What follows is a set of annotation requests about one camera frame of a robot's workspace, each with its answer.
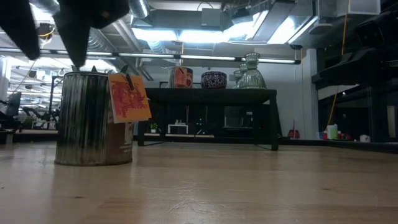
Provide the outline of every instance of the small plant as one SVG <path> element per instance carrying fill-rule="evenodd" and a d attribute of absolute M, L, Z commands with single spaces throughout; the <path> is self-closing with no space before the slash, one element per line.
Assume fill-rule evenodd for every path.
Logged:
<path fill-rule="evenodd" d="M 33 124 L 33 122 L 35 121 L 35 119 L 33 118 L 33 117 L 31 117 L 31 116 L 27 116 L 26 118 L 25 118 L 25 120 L 22 122 L 22 125 L 25 127 L 25 128 L 32 128 L 32 124 Z"/>
<path fill-rule="evenodd" d="M 152 130 L 157 130 L 157 129 L 159 128 L 159 125 L 157 125 L 157 123 L 154 122 L 154 123 L 150 124 L 150 128 L 151 128 Z"/>

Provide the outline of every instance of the glass vase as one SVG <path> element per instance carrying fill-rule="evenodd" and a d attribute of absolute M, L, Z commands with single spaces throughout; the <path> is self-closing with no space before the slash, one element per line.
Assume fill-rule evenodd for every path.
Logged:
<path fill-rule="evenodd" d="M 242 79 L 243 74 L 240 70 L 234 71 L 235 76 L 235 86 L 234 88 L 238 88 L 239 81 Z"/>
<path fill-rule="evenodd" d="M 246 59 L 247 71 L 243 74 L 239 88 L 240 89 L 266 89 L 267 85 L 261 72 L 257 70 L 259 63 L 259 53 L 248 53 L 244 56 Z"/>

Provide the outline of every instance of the white wall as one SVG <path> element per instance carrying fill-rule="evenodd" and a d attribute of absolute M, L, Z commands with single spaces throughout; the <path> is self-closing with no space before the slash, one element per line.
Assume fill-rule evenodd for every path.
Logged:
<path fill-rule="evenodd" d="M 259 71 L 264 77 L 269 89 L 277 90 L 282 135 L 286 136 L 295 127 L 302 135 L 303 110 L 300 65 L 260 64 Z"/>
<path fill-rule="evenodd" d="M 262 63 L 258 69 L 267 87 L 277 90 L 282 135 L 287 136 L 295 120 L 301 139 L 317 139 L 318 95 L 311 79 L 317 74 L 316 50 L 306 50 L 303 65 Z"/>

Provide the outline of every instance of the paper tag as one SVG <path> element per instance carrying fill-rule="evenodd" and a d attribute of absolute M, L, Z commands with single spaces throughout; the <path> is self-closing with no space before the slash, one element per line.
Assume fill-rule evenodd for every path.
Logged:
<path fill-rule="evenodd" d="M 130 78 L 134 90 L 131 90 L 125 74 L 109 74 L 114 123 L 147 121 L 152 117 L 142 78 L 135 75 Z"/>

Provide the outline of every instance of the patterned bowl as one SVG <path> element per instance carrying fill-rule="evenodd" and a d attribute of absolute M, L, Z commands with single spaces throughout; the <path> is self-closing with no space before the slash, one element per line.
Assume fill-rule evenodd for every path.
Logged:
<path fill-rule="evenodd" d="M 204 89 L 226 88 L 226 74 L 223 72 L 205 72 L 201 75 L 201 87 Z"/>

